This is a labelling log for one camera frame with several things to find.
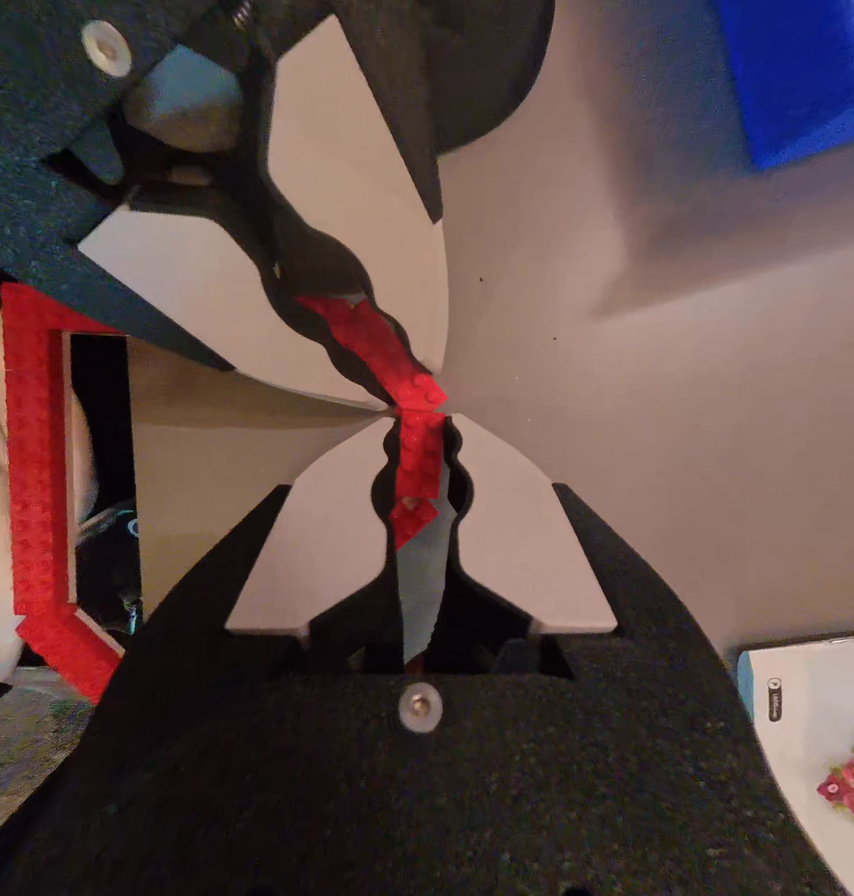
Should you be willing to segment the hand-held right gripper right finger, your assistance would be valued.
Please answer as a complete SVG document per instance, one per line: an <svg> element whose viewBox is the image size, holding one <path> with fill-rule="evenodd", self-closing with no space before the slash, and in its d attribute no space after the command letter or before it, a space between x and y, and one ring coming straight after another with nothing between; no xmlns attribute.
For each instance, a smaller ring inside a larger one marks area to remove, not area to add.
<svg viewBox="0 0 854 896"><path fill-rule="evenodd" d="M448 560L426 666L567 666L561 635L617 619L563 504L522 453L464 415L444 428Z"/></svg>

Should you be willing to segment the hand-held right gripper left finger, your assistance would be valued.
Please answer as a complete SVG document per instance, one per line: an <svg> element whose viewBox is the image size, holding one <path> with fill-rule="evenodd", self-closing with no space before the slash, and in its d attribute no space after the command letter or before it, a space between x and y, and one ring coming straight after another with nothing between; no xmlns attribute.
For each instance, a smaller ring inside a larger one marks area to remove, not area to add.
<svg viewBox="0 0 854 896"><path fill-rule="evenodd" d="M276 635L305 666L404 666L397 564L385 514L392 419L329 450L290 487L225 623Z"/></svg>

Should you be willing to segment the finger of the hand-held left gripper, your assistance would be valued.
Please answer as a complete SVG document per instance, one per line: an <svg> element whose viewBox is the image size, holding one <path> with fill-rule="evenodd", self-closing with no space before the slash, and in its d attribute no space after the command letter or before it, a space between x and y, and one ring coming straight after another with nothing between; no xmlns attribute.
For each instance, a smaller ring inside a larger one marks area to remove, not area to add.
<svg viewBox="0 0 854 896"><path fill-rule="evenodd" d="M267 166L300 217L352 251L378 308L439 373L448 339L443 224L424 208L334 14L276 64Z"/></svg>
<svg viewBox="0 0 854 896"><path fill-rule="evenodd" d="M371 282L349 248L305 222L268 171L276 59L253 49L239 83L239 135L226 150L180 150L129 124L122 110L108 116L127 185L79 250L242 375L386 409L392 399L376 375L303 302L354 310L371 302Z"/></svg>

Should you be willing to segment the red brick plate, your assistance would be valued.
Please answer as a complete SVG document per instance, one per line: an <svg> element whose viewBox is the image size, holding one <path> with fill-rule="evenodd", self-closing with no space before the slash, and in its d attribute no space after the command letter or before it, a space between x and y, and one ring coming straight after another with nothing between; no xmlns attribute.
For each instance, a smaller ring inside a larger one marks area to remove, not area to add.
<svg viewBox="0 0 854 896"><path fill-rule="evenodd" d="M297 297L318 314L338 345L357 356L396 407L433 411L446 401L444 390L422 370L391 323L365 298L351 304L340 297Z"/></svg>
<svg viewBox="0 0 854 896"><path fill-rule="evenodd" d="M439 515L445 415L403 409L399 419L395 503L389 514L397 551Z"/></svg>

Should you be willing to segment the grey desk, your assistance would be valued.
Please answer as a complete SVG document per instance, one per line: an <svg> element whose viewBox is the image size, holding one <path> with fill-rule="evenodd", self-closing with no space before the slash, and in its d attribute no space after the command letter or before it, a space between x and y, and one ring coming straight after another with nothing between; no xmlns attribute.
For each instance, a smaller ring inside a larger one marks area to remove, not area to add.
<svg viewBox="0 0 854 896"><path fill-rule="evenodd" d="M854 146L764 173L697 2L558 2L441 160L452 408L567 483L723 653L854 631Z"/></svg>

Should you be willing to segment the dark object with teal print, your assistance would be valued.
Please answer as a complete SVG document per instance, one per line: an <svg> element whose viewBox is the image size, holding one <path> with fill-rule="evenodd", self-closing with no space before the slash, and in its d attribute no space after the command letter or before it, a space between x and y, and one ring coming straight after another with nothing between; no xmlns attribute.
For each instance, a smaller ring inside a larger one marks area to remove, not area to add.
<svg viewBox="0 0 854 896"><path fill-rule="evenodd" d="M121 647L144 621L134 498L85 520L77 530L77 606Z"/></svg>

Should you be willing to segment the white flower print box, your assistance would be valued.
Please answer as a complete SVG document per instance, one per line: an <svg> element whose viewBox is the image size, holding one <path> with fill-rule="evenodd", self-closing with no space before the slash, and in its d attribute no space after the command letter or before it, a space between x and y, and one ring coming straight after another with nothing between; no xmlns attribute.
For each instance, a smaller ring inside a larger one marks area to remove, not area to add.
<svg viewBox="0 0 854 896"><path fill-rule="evenodd" d="M738 648L736 682L791 812L854 895L854 633Z"/></svg>

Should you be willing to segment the large blue plastic bin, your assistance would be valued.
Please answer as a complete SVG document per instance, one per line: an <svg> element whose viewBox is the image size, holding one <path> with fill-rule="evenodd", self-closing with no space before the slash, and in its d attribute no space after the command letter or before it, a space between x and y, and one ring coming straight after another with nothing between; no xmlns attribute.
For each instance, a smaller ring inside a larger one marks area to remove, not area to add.
<svg viewBox="0 0 854 896"><path fill-rule="evenodd" d="M713 5L756 169L854 143L854 1Z"/></svg>

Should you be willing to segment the red brick frame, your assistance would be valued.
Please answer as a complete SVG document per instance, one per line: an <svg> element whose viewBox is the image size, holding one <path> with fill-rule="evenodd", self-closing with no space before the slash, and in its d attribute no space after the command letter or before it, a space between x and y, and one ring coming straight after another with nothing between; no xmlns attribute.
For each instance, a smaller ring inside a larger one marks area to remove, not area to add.
<svg viewBox="0 0 854 896"><path fill-rule="evenodd" d="M0 289L7 412L12 605L19 637L97 704L123 648L74 597L67 336L121 337L37 290Z"/></svg>

